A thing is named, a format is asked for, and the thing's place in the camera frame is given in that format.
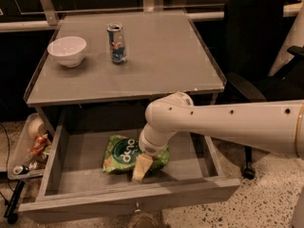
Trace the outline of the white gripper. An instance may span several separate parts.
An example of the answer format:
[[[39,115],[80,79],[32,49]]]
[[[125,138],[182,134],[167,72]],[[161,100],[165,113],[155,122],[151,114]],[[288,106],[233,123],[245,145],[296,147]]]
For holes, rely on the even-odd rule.
[[[151,156],[158,156],[174,136],[172,131],[160,131],[147,123],[139,137],[140,154],[135,163],[132,180],[141,181],[153,163]]]

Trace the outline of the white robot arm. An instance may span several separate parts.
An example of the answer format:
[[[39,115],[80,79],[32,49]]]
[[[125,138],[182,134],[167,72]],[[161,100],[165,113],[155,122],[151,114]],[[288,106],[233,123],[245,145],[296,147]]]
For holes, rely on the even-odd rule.
[[[147,124],[139,137],[141,155],[132,179],[141,181],[153,158],[178,132],[193,132],[273,153],[304,159],[304,101],[195,106],[176,92],[145,110]]]

